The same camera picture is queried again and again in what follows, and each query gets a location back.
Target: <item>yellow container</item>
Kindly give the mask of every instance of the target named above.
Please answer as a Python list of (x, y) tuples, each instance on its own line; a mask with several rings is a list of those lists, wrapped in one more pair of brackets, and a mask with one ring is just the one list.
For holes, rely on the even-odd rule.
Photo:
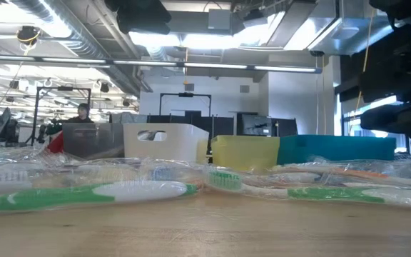
[(263, 171), (277, 164), (280, 138), (216, 136), (212, 139), (213, 164), (236, 171)]

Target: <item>desk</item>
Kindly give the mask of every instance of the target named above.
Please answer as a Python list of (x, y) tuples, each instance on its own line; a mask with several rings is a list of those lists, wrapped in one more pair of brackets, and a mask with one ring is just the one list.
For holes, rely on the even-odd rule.
[(411, 210), (208, 193), (0, 216), (0, 256), (411, 256)]

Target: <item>blue plastic bin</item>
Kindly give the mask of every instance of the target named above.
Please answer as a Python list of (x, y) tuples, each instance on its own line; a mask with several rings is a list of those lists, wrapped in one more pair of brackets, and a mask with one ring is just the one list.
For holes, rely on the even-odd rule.
[(321, 156), (329, 161), (394, 159), (395, 138), (299, 135), (280, 138), (277, 164), (305, 163)]

